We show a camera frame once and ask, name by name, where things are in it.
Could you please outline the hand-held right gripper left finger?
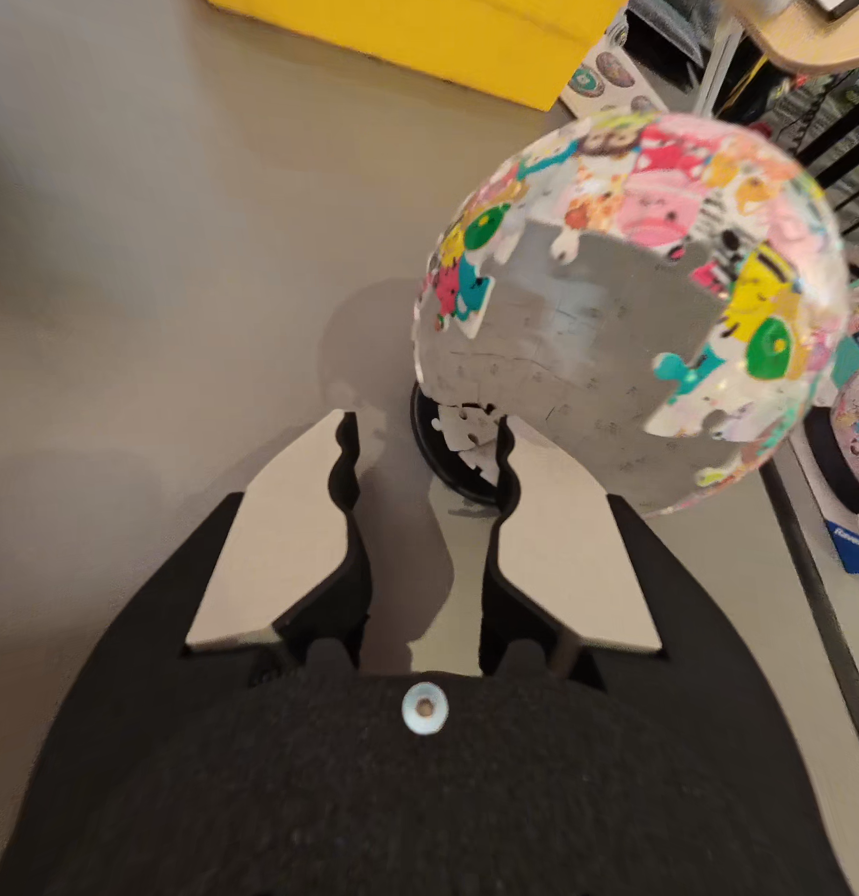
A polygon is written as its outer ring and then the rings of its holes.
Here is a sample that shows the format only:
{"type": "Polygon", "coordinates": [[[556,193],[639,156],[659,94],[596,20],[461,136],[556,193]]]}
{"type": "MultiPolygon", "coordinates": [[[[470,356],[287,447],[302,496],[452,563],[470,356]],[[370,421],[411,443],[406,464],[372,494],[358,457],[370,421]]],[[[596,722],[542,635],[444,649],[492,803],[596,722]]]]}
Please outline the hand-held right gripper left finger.
{"type": "Polygon", "coordinates": [[[334,640],[359,666],[371,570],[355,519],[359,427],[332,410],[290,442],[242,494],[186,636],[193,654],[266,648],[304,664],[334,640]]]}

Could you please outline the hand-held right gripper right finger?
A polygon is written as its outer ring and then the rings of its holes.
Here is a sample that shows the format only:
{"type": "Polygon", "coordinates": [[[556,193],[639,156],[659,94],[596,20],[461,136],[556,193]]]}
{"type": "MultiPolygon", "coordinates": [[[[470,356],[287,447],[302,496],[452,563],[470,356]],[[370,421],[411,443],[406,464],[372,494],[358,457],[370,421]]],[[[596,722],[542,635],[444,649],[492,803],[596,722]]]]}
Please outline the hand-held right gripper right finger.
{"type": "Polygon", "coordinates": [[[568,678],[585,648],[643,656],[662,638],[606,489],[517,416],[500,421],[500,497],[491,573],[555,629],[550,671],[568,678]]]}

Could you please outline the white puzzle piece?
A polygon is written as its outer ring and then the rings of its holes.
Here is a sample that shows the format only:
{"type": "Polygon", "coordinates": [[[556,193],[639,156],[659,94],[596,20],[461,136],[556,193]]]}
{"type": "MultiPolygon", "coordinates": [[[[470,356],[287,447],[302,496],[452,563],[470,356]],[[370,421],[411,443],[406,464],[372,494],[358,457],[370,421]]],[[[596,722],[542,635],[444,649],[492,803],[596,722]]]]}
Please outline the white puzzle piece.
{"type": "Polygon", "coordinates": [[[495,487],[499,479],[499,426],[504,416],[494,407],[437,405],[432,426],[464,471],[477,474],[483,483],[495,487]]]}

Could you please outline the colourful puzzle ball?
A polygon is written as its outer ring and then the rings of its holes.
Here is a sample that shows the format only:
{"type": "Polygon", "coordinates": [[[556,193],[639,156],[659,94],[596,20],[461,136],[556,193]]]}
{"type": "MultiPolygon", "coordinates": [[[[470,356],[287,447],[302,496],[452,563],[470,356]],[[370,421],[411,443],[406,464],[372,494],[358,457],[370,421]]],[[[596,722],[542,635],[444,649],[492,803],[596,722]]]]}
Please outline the colourful puzzle ball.
{"type": "Polygon", "coordinates": [[[621,108],[468,196],[413,316],[427,398],[517,416],[655,517],[772,458],[851,308],[836,219],[798,162],[740,126],[621,108]]]}

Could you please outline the yellow plastic bin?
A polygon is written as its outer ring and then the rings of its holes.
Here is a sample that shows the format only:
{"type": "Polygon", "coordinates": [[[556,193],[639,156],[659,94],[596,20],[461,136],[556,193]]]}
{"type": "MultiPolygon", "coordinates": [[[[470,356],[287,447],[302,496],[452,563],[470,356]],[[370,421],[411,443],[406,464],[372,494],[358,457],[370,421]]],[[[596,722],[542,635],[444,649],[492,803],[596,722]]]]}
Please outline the yellow plastic bin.
{"type": "Polygon", "coordinates": [[[259,21],[540,112],[620,1],[211,1],[259,21]]]}

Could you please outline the black ball stand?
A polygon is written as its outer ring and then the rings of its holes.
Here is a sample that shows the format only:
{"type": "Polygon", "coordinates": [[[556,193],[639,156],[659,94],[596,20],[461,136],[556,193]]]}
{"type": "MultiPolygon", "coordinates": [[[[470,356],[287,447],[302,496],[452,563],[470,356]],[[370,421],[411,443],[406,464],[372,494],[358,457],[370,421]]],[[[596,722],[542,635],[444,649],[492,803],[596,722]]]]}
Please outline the black ball stand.
{"type": "Polygon", "coordinates": [[[410,421],[414,441],[424,462],[433,474],[450,490],[476,504],[492,506],[496,503],[497,487],[463,461],[460,454],[449,449],[445,437],[435,430],[439,406],[427,398],[418,383],[414,383],[410,397],[410,421]]]}

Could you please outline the printed puzzle box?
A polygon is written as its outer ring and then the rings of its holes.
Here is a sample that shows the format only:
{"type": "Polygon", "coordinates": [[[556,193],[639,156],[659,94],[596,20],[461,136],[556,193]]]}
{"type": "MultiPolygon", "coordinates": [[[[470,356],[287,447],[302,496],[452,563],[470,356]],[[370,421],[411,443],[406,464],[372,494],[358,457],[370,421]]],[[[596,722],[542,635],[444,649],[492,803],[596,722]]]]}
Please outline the printed puzzle box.
{"type": "Polygon", "coordinates": [[[829,446],[837,449],[831,489],[838,509],[831,512],[829,532],[846,571],[859,574],[859,281],[852,286],[852,313],[838,343],[831,383],[829,446]]]}

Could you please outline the white printed sheet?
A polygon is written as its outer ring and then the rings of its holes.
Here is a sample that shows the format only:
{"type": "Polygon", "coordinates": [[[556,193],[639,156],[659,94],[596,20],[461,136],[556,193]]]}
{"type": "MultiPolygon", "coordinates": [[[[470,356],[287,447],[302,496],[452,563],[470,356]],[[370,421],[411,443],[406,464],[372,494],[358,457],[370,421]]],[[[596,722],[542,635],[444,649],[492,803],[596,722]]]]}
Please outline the white printed sheet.
{"type": "Polygon", "coordinates": [[[669,106],[625,51],[628,24],[610,28],[586,54],[559,95],[572,118],[627,108],[668,111],[669,106]]]}

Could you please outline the round wooden table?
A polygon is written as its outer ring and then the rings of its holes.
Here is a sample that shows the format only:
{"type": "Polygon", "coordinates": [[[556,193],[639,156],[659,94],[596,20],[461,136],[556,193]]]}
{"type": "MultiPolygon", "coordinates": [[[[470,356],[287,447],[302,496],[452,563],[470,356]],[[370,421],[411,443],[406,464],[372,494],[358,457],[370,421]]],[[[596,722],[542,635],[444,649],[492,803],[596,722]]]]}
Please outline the round wooden table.
{"type": "Polygon", "coordinates": [[[788,73],[832,74],[859,67],[859,5],[831,19],[816,2],[726,2],[749,38],[788,73]]]}

